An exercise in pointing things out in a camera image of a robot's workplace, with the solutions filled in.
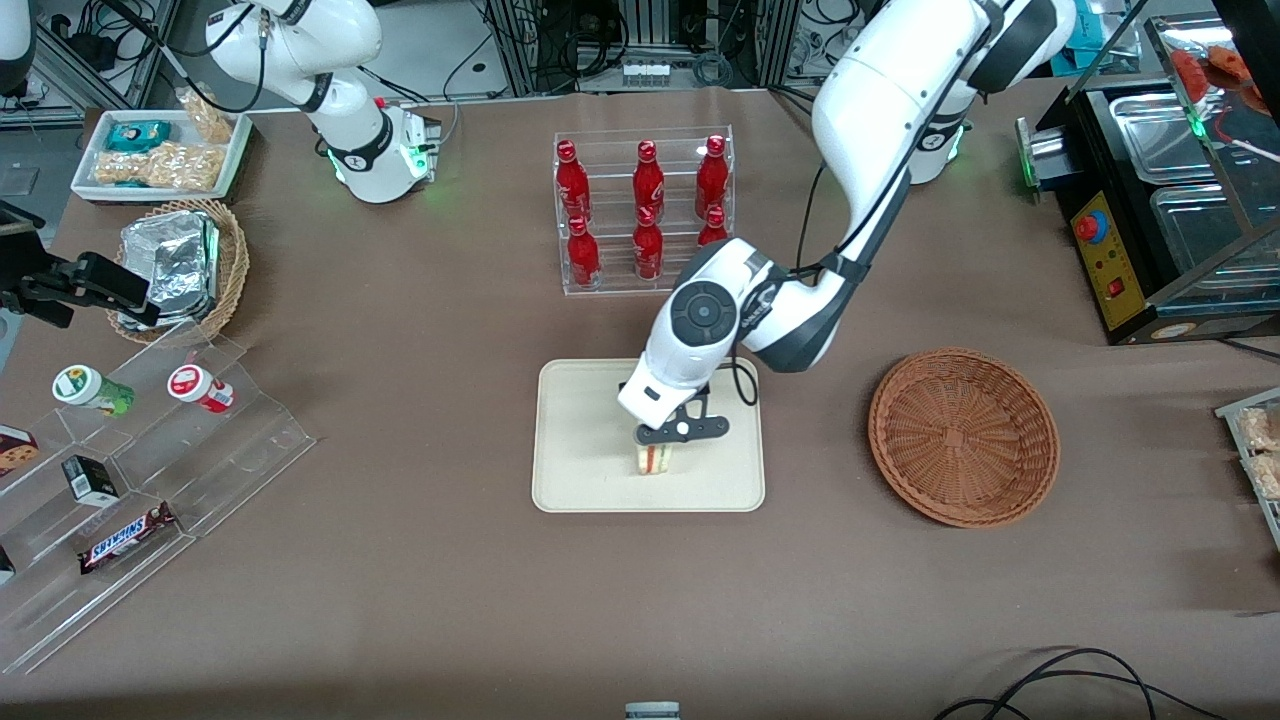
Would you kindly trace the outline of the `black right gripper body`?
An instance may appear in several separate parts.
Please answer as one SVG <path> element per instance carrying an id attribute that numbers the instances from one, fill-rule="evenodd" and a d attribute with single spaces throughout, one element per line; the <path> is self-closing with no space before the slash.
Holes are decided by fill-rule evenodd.
<path id="1" fill-rule="evenodd" d="M 27 315 L 59 329 L 70 325 L 74 310 L 67 302 L 77 300 L 72 282 L 73 263 L 52 261 L 46 265 L 19 268 L 3 263 L 1 304 L 15 315 Z"/>

